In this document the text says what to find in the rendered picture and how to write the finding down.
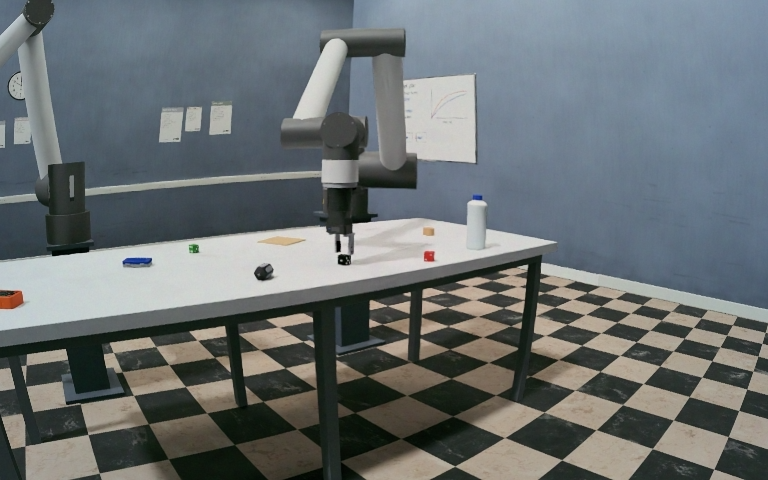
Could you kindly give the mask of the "orange pocket multimeter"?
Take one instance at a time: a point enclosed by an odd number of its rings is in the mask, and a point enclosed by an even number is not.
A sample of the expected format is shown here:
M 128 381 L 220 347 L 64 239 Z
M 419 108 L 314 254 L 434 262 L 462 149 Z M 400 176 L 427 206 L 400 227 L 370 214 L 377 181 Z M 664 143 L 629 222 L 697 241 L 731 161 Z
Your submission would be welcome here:
M 14 309 L 24 303 L 20 290 L 0 290 L 0 309 Z

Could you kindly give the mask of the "white bottle with blue cap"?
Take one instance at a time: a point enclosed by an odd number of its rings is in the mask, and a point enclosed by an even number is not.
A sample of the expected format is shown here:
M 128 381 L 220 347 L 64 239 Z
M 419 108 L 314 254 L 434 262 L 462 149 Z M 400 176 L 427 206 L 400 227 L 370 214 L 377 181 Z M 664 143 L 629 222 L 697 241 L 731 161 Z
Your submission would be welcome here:
M 467 205 L 466 248 L 471 250 L 486 248 L 487 204 L 481 200 L 482 195 L 473 195 Z

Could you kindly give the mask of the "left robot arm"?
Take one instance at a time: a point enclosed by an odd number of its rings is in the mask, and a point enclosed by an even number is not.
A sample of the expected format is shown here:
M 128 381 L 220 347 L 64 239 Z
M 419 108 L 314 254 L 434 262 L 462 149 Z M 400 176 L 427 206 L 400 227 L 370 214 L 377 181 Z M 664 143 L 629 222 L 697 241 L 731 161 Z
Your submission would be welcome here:
M 323 148 L 322 160 L 359 160 L 364 192 L 352 196 L 351 215 L 368 213 L 367 188 L 416 189 L 417 153 L 406 150 L 404 53 L 405 28 L 323 30 L 321 56 L 298 109 L 282 122 L 283 149 Z M 345 57 L 372 57 L 380 153 L 365 152 L 367 116 L 325 117 Z

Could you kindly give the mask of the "tan flat mat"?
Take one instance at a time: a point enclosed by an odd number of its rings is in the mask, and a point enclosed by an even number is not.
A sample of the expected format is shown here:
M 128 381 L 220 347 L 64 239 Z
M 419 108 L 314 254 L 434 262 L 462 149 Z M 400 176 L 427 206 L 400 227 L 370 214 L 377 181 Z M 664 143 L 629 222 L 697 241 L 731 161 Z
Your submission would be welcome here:
M 266 244 L 275 244 L 275 245 L 288 246 L 288 245 L 295 244 L 295 243 L 298 243 L 298 242 L 302 242 L 302 241 L 305 241 L 305 240 L 306 239 L 276 236 L 276 237 L 273 237 L 273 238 L 257 241 L 257 243 L 266 243 Z

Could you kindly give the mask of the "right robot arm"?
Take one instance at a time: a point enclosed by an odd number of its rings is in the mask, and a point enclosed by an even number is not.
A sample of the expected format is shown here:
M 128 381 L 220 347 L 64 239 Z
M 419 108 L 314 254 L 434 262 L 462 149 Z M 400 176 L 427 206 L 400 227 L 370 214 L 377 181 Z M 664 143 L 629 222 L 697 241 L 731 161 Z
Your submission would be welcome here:
M 90 210 L 85 207 L 85 162 L 62 163 L 56 133 L 41 31 L 54 11 L 52 0 L 26 2 L 0 36 L 0 69 L 18 49 L 40 174 L 35 194 L 42 205 L 49 207 L 45 215 L 47 243 L 68 245 L 91 239 Z

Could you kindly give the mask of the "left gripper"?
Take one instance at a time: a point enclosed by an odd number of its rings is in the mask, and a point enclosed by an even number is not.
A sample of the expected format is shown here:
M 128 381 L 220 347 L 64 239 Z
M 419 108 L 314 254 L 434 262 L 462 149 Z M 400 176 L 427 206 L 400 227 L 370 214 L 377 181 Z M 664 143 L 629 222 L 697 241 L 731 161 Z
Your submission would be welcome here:
M 327 188 L 326 232 L 335 234 L 335 253 L 341 252 L 343 235 L 348 237 L 348 255 L 354 254 L 352 196 L 364 192 L 364 186 L 359 186 L 358 174 L 359 160 L 322 160 L 322 182 Z

